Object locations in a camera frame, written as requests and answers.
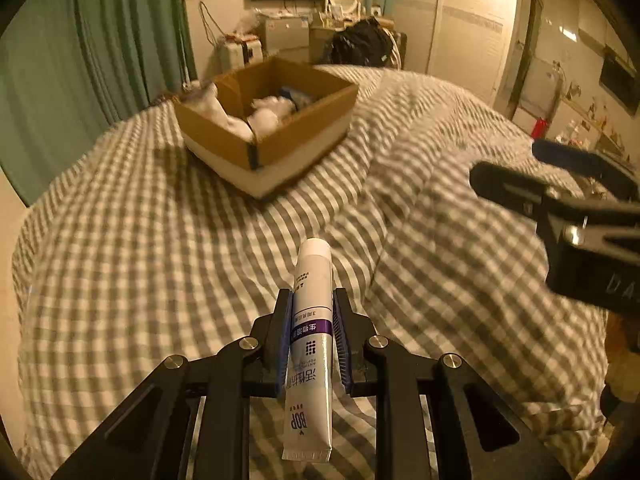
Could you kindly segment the green curtain left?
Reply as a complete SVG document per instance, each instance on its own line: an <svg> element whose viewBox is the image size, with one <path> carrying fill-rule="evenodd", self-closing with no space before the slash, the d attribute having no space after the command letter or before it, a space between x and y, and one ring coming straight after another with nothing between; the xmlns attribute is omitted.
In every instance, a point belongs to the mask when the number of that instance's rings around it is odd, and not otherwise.
<svg viewBox="0 0 640 480"><path fill-rule="evenodd" d="M186 0L22 0L1 34L1 168L30 205L111 125L195 78Z"/></svg>

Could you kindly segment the white toothpaste tube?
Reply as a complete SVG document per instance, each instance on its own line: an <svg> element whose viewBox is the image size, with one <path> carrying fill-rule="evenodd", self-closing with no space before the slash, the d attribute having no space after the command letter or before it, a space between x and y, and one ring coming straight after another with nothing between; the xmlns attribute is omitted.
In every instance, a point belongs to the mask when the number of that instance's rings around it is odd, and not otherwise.
<svg viewBox="0 0 640 480"><path fill-rule="evenodd" d="M325 463L332 453L333 266L331 247L310 238L294 273L285 382L284 460Z"/></svg>

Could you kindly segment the brown cardboard box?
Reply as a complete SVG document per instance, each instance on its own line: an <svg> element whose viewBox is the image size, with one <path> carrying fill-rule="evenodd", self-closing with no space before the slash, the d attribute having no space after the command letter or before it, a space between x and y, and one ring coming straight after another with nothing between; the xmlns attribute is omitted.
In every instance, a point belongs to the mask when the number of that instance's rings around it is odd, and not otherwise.
<svg viewBox="0 0 640 480"><path fill-rule="evenodd" d="M250 64L172 100L184 143L215 174L263 198L346 136L358 84L285 58Z"/></svg>

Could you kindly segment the white wardrobe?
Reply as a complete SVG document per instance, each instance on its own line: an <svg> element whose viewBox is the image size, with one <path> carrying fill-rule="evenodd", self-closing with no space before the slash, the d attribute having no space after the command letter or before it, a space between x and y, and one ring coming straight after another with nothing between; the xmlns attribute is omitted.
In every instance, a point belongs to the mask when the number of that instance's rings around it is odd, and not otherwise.
<svg viewBox="0 0 640 480"><path fill-rule="evenodd" d="M404 69L494 105L515 14L516 0L394 0L395 26L407 36Z"/></svg>

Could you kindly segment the tissue pack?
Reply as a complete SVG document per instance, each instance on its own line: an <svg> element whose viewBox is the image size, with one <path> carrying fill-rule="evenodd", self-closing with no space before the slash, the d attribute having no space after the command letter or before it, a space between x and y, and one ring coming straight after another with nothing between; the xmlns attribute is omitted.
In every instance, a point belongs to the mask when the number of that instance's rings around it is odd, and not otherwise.
<svg viewBox="0 0 640 480"><path fill-rule="evenodd" d="M296 110L303 110L314 102L314 98L309 94L290 87L281 87L279 89L279 96L292 101Z"/></svg>

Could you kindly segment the grey checkered bed cover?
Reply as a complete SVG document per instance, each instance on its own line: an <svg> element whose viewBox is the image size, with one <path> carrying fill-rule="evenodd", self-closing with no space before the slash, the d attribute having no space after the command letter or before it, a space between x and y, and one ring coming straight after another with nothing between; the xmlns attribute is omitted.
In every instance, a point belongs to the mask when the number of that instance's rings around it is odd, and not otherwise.
<svg viewBox="0 0 640 480"><path fill-rule="evenodd" d="M575 182L449 82L336 74L359 88L346 139L272 200L195 158L164 104L104 133L35 203L13 255L18 456L33 477L51 477L165 356L246 335L311 237L380 333L422 356L460 354L570 474L585 467L604 424L606 314L550 292L533 223L478 198L469 172L489 160Z"/></svg>

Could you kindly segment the red fire extinguisher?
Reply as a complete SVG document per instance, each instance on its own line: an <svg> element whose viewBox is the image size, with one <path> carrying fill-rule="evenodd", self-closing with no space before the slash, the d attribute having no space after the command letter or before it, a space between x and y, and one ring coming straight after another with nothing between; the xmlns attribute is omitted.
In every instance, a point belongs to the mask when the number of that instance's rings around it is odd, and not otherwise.
<svg viewBox="0 0 640 480"><path fill-rule="evenodd" d="M530 136L534 140L543 139L546 136L549 123L544 118L537 118Z"/></svg>

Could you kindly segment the white suitcase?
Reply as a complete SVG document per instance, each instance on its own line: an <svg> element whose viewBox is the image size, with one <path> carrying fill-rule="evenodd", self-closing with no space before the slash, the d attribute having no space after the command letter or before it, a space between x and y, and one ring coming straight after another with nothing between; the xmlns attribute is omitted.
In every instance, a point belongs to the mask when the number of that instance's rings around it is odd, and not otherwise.
<svg viewBox="0 0 640 480"><path fill-rule="evenodd" d="M245 65L262 62L262 43L257 37L226 40L219 47L221 73L240 70Z"/></svg>

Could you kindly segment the black bag on chair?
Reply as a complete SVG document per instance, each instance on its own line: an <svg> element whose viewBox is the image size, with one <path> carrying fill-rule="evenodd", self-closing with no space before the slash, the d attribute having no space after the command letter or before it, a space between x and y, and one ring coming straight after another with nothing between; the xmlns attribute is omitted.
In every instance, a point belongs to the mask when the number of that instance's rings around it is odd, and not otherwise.
<svg viewBox="0 0 640 480"><path fill-rule="evenodd" d="M324 48L323 62L401 69L398 42L376 18L366 18L336 32Z"/></svg>

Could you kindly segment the white round bottle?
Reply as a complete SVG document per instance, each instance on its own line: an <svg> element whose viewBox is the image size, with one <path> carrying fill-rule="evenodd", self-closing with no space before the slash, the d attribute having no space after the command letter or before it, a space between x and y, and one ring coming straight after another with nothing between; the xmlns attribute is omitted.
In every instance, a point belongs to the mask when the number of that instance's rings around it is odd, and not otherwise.
<svg viewBox="0 0 640 480"><path fill-rule="evenodd" d="M257 139L262 136L268 136L280 125L280 119L277 118L270 110L255 110L253 114L247 118L247 123L254 132Z"/></svg>

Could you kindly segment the white sock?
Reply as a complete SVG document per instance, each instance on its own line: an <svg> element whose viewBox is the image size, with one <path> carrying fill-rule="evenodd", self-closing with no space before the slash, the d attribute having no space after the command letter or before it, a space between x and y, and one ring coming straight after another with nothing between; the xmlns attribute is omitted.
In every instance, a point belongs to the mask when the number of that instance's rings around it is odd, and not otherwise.
<svg viewBox="0 0 640 480"><path fill-rule="evenodd" d="M244 142L254 142L255 136L250 126L244 120L228 115L224 110L218 100L218 89L213 82L189 93L183 104Z"/></svg>
<svg viewBox="0 0 640 480"><path fill-rule="evenodd" d="M296 112L296 104L285 96L267 96L263 99L254 99L252 107L254 110L270 110L279 119Z"/></svg>

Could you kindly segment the grey mini fridge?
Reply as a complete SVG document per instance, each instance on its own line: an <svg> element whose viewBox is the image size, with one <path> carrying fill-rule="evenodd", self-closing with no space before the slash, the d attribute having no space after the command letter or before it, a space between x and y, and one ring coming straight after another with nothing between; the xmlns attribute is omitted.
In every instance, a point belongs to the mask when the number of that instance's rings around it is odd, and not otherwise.
<svg viewBox="0 0 640 480"><path fill-rule="evenodd" d="M309 24L306 18L267 18L262 26L262 46L268 56L309 62Z"/></svg>

